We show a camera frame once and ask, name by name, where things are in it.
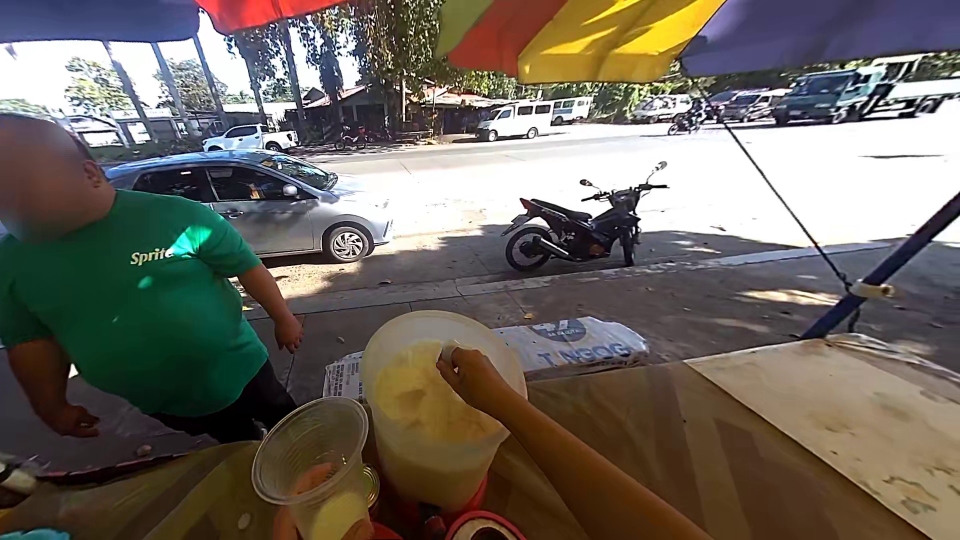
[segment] colorful umbrella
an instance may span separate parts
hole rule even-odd
[[[960,49],[957,0],[446,0],[438,55],[525,84],[647,83]]]
[[[0,0],[0,43],[45,39],[179,41],[200,25],[221,34],[260,26],[344,0]]]

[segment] curb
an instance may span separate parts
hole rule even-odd
[[[867,242],[858,244],[836,244],[832,246],[823,246],[823,249],[828,255],[834,255],[889,248],[893,245],[894,244],[891,242]],[[523,278],[520,280],[507,280],[503,282],[487,283],[483,282],[484,277],[478,276],[472,278],[459,278],[456,280],[443,280],[441,282],[406,283],[336,292],[324,292],[320,294],[291,298],[287,301],[287,304],[297,315],[305,313],[322,313],[327,311],[338,311],[341,309],[354,309],[357,307],[388,306],[390,304],[419,302],[423,300],[441,300],[446,298],[479,296],[483,294],[492,294],[495,292],[536,289],[553,285],[620,280],[624,278],[634,278],[637,276],[646,276],[650,274],[663,274],[666,272],[679,272],[683,270],[729,268],[743,266],[746,264],[759,264],[762,262],[789,260],[791,258],[816,257],[817,255],[817,251],[814,248],[797,248],[790,250],[776,250],[750,253],[745,255],[734,255],[730,257],[707,258],[695,262],[661,262],[647,266],[608,268],[605,270],[591,270],[587,272],[575,272],[571,274],[558,274],[555,276],[539,276],[534,278]],[[245,314],[249,320],[264,319],[268,316],[266,311],[264,311],[261,307],[246,311]]]

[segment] man's left arm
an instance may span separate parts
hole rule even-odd
[[[263,306],[263,309],[274,319],[274,337],[280,349],[286,349],[292,354],[303,340],[303,326],[297,317],[287,307],[287,302],[276,286],[274,276],[263,263],[257,264],[250,270],[237,276],[247,294]]]
[[[303,326],[287,307],[276,280],[240,233],[220,214],[198,205],[205,234],[194,246],[197,257],[225,278],[236,277],[274,320],[276,345],[291,354],[300,346]]]

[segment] asphalt road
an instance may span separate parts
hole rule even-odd
[[[909,234],[956,192],[958,120],[960,104],[949,103],[914,119],[783,128],[760,121],[732,128],[813,236],[838,244]],[[564,126],[533,140],[309,157],[389,192],[397,239],[354,264],[318,257],[268,264],[289,296],[386,282],[516,278],[499,233],[522,212],[519,197],[597,214],[606,204],[580,202],[592,193],[578,185],[581,178],[605,189],[639,184],[660,160],[669,164],[656,182],[671,189],[640,203],[641,263],[810,245],[721,126],[674,136],[666,135],[667,127]],[[940,240],[960,242],[960,225]],[[621,263],[620,254],[587,264],[551,260],[539,272]]]

